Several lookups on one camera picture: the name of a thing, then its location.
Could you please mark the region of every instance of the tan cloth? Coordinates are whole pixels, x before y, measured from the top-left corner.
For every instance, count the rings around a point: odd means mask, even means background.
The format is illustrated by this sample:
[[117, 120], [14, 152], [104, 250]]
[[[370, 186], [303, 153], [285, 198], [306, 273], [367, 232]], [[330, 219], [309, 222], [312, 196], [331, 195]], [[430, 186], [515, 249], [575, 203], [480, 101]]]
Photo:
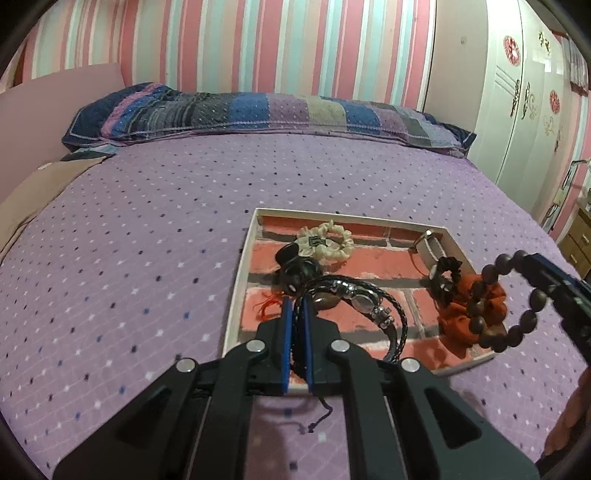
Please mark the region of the tan cloth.
[[31, 220], [76, 177], [104, 159], [55, 162], [31, 173], [0, 205], [0, 262]]

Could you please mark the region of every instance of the red string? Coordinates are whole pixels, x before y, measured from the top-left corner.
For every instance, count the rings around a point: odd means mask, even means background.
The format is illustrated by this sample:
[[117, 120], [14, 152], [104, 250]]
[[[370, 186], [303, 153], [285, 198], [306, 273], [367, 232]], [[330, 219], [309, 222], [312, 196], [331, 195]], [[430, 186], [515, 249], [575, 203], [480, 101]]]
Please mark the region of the red string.
[[427, 273], [425, 273], [425, 272], [421, 272], [421, 269], [420, 269], [420, 268], [417, 266], [417, 264], [415, 263], [415, 261], [414, 261], [414, 256], [415, 256], [416, 254], [413, 254], [413, 253], [412, 253], [410, 250], [407, 250], [407, 251], [408, 251], [408, 256], [410, 257], [410, 261], [411, 261], [411, 263], [413, 264], [413, 267], [415, 268], [415, 270], [417, 270], [417, 272], [419, 272], [421, 275], [424, 275], [424, 276], [428, 277], [428, 276], [429, 276], [429, 272], [427, 272]]
[[268, 320], [272, 320], [274, 318], [277, 317], [277, 314], [267, 314], [267, 308], [269, 308], [271, 305], [281, 305], [283, 303], [283, 294], [280, 292], [274, 293], [273, 295], [271, 295], [269, 298], [267, 298], [265, 301], [257, 303], [255, 305], [255, 307], [257, 305], [261, 305], [261, 308], [258, 311], [258, 318], [262, 321], [262, 322], [266, 322]]

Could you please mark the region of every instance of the white wardrobe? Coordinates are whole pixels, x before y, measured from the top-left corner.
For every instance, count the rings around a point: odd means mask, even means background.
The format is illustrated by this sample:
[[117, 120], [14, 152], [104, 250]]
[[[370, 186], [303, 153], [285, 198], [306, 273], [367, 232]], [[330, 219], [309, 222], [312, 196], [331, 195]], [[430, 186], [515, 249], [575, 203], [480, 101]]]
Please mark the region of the white wardrobe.
[[563, 67], [526, 0], [438, 0], [425, 111], [476, 132], [468, 158], [527, 212], [559, 141]]

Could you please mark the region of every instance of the wooden bead bracelet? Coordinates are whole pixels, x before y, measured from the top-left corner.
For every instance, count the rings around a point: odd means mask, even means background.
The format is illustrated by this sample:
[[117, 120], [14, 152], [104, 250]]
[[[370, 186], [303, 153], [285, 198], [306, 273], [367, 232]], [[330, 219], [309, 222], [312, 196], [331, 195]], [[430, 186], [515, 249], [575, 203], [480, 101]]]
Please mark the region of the wooden bead bracelet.
[[513, 256], [509, 254], [499, 255], [494, 264], [485, 265], [482, 268], [482, 280], [474, 282], [470, 294], [472, 298], [467, 304], [467, 315], [470, 318], [469, 330], [478, 335], [478, 344], [482, 348], [492, 348], [496, 353], [504, 352], [508, 346], [518, 346], [524, 335], [531, 333], [538, 325], [537, 313], [542, 311], [548, 297], [539, 288], [534, 289], [529, 297], [530, 309], [523, 312], [518, 325], [513, 325], [506, 334], [498, 333], [488, 328], [482, 314], [484, 302], [482, 297], [486, 294], [488, 286], [498, 282], [499, 275], [508, 275], [511, 270], [522, 273], [523, 259], [527, 256], [524, 250], [518, 250]]

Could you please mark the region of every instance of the cream scrunchie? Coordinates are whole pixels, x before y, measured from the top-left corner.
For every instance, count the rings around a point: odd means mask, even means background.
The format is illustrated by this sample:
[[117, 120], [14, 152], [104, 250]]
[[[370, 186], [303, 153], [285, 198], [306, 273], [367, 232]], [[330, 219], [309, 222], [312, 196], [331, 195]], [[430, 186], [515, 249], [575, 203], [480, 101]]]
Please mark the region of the cream scrunchie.
[[[328, 233], [340, 236], [341, 242], [326, 238]], [[351, 232], [342, 225], [330, 222], [322, 223], [314, 228], [304, 227], [300, 230], [295, 241], [300, 246], [301, 257], [313, 257], [316, 260], [347, 260], [353, 251]]]

